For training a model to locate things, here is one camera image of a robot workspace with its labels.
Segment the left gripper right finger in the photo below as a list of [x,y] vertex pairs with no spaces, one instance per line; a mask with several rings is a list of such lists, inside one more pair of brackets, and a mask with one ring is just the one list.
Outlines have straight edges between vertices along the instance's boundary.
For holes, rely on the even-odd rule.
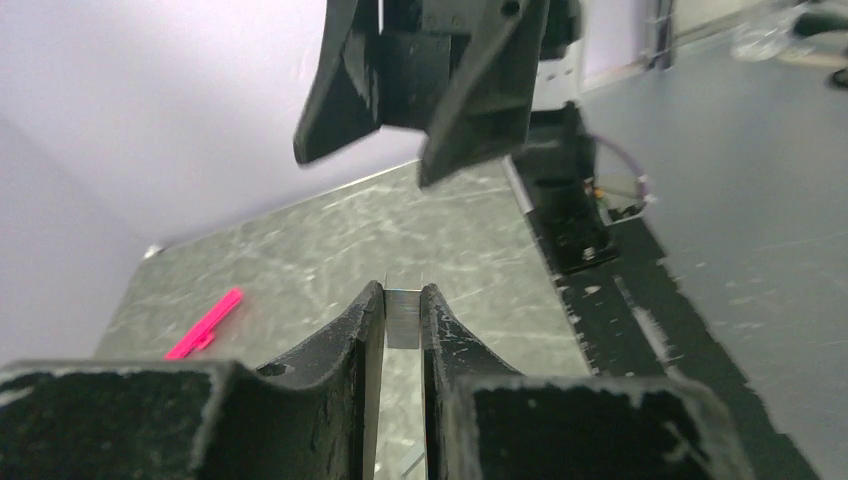
[[422,289],[431,479],[751,479],[726,406],[668,377],[527,376]]

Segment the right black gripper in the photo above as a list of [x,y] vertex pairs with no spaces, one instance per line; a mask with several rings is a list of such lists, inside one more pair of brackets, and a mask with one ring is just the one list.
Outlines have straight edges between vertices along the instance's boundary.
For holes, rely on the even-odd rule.
[[578,1],[387,1],[383,20],[379,80],[379,3],[327,3],[317,71],[293,137],[298,164],[383,122],[427,131],[418,186],[429,188],[518,149],[531,110],[551,111],[576,95],[535,78],[579,62]]

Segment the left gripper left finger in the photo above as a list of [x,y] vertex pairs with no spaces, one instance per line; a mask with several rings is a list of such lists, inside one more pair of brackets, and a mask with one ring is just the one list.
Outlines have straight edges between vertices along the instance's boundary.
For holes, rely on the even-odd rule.
[[234,360],[26,361],[1,372],[5,479],[369,479],[386,320],[368,283],[251,369]]

